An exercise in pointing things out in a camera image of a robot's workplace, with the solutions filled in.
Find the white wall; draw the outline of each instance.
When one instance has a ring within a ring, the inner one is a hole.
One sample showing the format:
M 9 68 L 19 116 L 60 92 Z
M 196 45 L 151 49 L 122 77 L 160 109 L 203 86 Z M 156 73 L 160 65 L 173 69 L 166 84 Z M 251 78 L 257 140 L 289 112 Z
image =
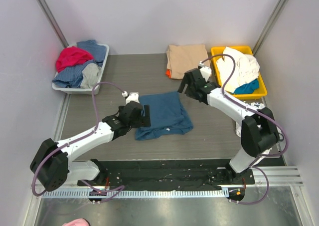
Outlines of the white wall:
M 51 89 L 62 49 L 36 0 L 0 0 L 0 221 L 25 216 L 41 142 L 52 137 L 63 95 Z
M 319 224 L 318 0 L 289 0 L 257 54 L 267 103 L 285 127 L 288 162 L 297 165 Z
M 164 53 L 168 44 L 256 43 L 278 0 L 46 0 L 70 43 L 111 54 Z

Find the tan towel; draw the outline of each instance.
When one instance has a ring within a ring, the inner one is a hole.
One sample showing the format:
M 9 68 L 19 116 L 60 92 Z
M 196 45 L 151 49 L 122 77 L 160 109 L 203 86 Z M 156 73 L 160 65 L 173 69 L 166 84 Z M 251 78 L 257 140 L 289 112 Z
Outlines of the tan towel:
M 185 72 L 197 68 L 200 61 L 208 58 L 204 44 L 169 45 L 166 54 L 166 75 L 171 79 L 183 79 Z M 204 64 L 210 67 L 210 60 L 206 61 Z

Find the pink object on floor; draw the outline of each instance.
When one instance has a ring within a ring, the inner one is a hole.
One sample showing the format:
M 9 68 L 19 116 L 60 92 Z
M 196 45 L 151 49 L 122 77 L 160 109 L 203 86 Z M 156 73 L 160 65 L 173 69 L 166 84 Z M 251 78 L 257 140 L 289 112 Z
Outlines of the pink object on floor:
M 84 219 L 77 219 L 67 224 L 64 224 L 63 226 L 89 226 L 89 224 Z
M 55 63 L 55 68 L 58 73 L 66 67 L 81 65 L 88 60 L 93 60 L 93 56 L 80 48 L 75 46 L 65 48 L 61 51 L 59 58 Z

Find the folded blue cloth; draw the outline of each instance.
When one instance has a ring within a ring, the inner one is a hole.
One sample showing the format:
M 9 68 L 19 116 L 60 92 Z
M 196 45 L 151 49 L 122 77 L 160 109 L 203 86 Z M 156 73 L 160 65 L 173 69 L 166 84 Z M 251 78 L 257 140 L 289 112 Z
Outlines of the folded blue cloth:
M 106 47 L 103 45 L 98 45 L 95 40 L 87 40 L 76 43 L 77 47 L 90 53 L 98 66 L 102 66 Z
M 88 60 L 82 65 L 66 67 L 56 75 L 52 82 L 62 88 L 80 88 L 83 80 L 82 71 L 90 63 L 94 63 L 94 60 Z
M 259 89 L 259 82 L 256 79 L 256 80 L 253 80 L 252 82 L 250 82 L 248 84 L 244 84 L 244 85 L 238 87 L 234 91 L 234 95 L 252 94 L 257 89 Z
M 145 95 L 139 101 L 142 105 L 150 105 L 151 127 L 138 128 L 136 140 L 156 139 L 171 134 L 184 135 L 194 128 L 177 92 Z

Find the yellow bin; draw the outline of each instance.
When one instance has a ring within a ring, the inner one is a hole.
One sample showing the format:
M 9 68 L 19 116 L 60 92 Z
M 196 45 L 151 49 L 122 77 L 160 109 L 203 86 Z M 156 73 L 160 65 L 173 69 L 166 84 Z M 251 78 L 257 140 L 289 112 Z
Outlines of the yellow bin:
M 225 46 L 213 47 L 211 49 L 211 54 L 212 55 L 222 54 L 225 48 L 226 48 Z M 236 50 L 238 50 L 238 51 L 240 51 L 241 53 L 244 53 L 244 54 L 250 54 L 250 55 L 253 54 L 253 52 L 251 51 L 251 48 L 249 46 L 246 46 L 246 45 L 229 46 L 229 48 L 236 49 Z M 218 68 L 217 68 L 217 64 L 216 64 L 216 61 L 220 57 L 221 56 L 214 57 L 212 59 L 212 61 L 213 61 L 214 69 L 215 69 L 217 83 L 222 86 L 221 80 L 220 80 L 220 74 L 219 74 L 219 71 L 218 71 Z M 266 96 L 267 95 L 267 89 L 266 89 L 265 83 L 263 81 L 263 78 L 261 77 L 260 72 L 259 72 L 258 81 L 259 81 L 259 89 L 255 90 L 254 93 L 246 94 L 246 95 L 233 95 L 233 96 L 236 97 L 237 99 L 240 99 L 240 100 L 257 100 L 257 99 L 260 99 L 260 98 Z

